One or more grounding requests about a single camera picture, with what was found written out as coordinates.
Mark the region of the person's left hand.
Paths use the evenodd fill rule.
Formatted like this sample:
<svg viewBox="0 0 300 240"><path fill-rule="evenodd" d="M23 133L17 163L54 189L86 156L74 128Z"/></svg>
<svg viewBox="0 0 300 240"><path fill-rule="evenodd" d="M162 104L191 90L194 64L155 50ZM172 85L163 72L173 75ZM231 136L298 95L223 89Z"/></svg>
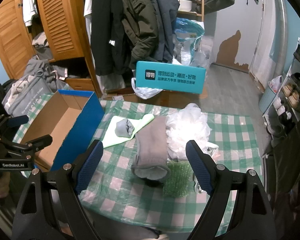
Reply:
<svg viewBox="0 0 300 240"><path fill-rule="evenodd" d="M9 194L10 190L10 172L4 172L0 177L0 198L5 198Z"/></svg>

